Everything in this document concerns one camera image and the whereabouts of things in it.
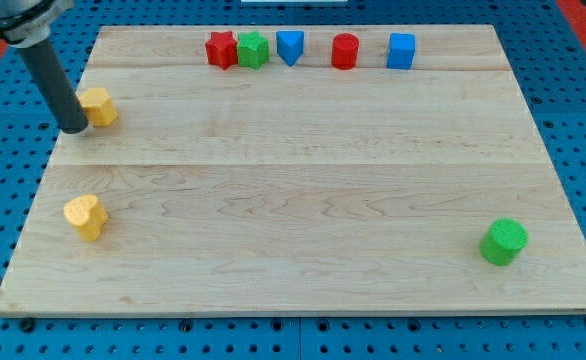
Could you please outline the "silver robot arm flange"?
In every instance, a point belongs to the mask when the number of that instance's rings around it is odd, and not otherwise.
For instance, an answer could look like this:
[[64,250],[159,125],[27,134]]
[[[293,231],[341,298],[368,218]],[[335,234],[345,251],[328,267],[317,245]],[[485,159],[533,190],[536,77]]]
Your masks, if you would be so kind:
[[0,40],[16,48],[28,48],[51,33],[51,25],[74,0],[0,0]]

